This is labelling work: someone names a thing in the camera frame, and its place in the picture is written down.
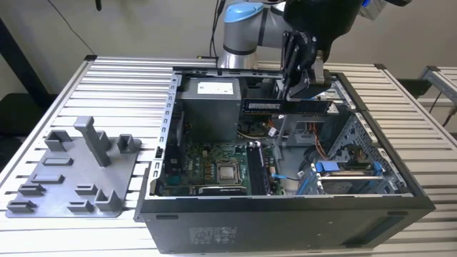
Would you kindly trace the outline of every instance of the electrical cable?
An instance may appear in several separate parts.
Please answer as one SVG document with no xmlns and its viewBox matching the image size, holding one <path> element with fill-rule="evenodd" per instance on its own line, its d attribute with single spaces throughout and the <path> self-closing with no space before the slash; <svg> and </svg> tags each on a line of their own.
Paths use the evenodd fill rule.
<svg viewBox="0 0 457 257">
<path fill-rule="evenodd" d="M 62 12 L 59 11 L 56 5 L 51 2 L 51 0 L 47 0 L 47 1 L 48 1 L 48 3 L 52 5 L 52 7 L 54 7 L 54 9 L 56 10 L 56 12 L 59 13 L 60 17 L 63 17 L 64 22 L 67 23 L 68 27 L 71 28 L 71 31 L 72 31 L 74 34 L 78 36 L 78 38 L 80 39 L 80 41 L 86 44 L 86 46 L 87 46 L 87 48 L 90 49 L 91 53 L 95 55 L 92 48 L 88 46 L 88 44 L 87 44 L 86 41 L 84 41 L 84 39 L 79 36 L 79 34 L 76 33 L 76 31 L 74 30 L 71 24 L 68 23 L 68 21 L 67 21 L 67 19 L 66 19 L 66 17 L 64 17 L 64 15 L 63 15 Z"/>
<path fill-rule="evenodd" d="M 432 107 L 431 107 L 429 113 L 432 113 L 433 107 L 435 107 L 435 105 L 436 105 L 436 102 L 437 102 L 437 101 L 439 101 L 439 99 L 440 99 L 440 96 L 441 96 L 441 92 L 440 92 L 440 94 L 437 95 L 437 97 L 436 97 L 436 99 L 435 99 L 435 102 L 433 102 L 433 104 L 432 104 Z"/>
<path fill-rule="evenodd" d="M 300 181 L 300 179 L 297 179 L 297 178 L 291 178 L 291 177 L 288 177 L 285 175 L 280 175 L 280 174 L 272 174 L 272 177 L 273 178 L 279 178 L 279 179 L 289 179 L 289 180 L 293 180 L 293 181 Z"/>
<path fill-rule="evenodd" d="M 448 118 L 445 119 L 444 123 L 443 123 L 443 127 L 445 127 L 451 121 L 451 117 L 452 117 L 452 114 L 448 115 Z"/>
<path fill-rule="evenodd" d="M 219 5 L 220 5 L 220 0 L 218 0 L 216 7 L 215 7 L 212 37 L 211 37 L 211 40 L 210 40 L 210 57 L 214 57 L 212 47 L 215 46 L 216 16 L 218 16 L 218 7 L 219 7 Z"/>
<path fill-rule="evenodd" d="M 267 137 L 252 137 L 250 135 L 243 134 L 239 130 L 236 131 L 243 137 L 248 138 L 248 139 L 265 139 Z"/>
<path fill-rule="evenodd" d="M 271 128 L 276 129 L 276 131 L 280 131 L 276 127 L 275 127 L 275 124 L 272 122 L 272 119 L 269 119 L 269 122 L 268 122 L 268 126 L 271 126 Z"/>
<path fill-rule="evenodd" d="M 324 158 L 324 160 L 328 160 L 329 158 L 327 157 L 324 148 L 321 146 L 321 142 L 317 136 L 317 129 L 316 129 L 316 123 L 312 123 L 312 130 L 313 130 L 313 134 L 315 134 L 315 143 L 316 143 L 316 150 L 320 154 L 320 156 Z"/>
<path fill-rule="evenodd" d="M 218 56 L 218 53 L 216 53 L 215 32 L 216 32 L 216 29 L 218 29 L 218 23 L 220 22 L 220 16 L 223 14 L 224 7 L 226 7 L 226 0 L 222 0 L 220 7 L 218 8 L 218 17 L 216 17 L 216 23 L 215 23 L 215 28 L 214 28 L 214 51 L 215 51 L 215 57 L 216 57 L 216 66 L 218 66 L 218 58 L 219 58 L 219 56 Z"/>
</svg>

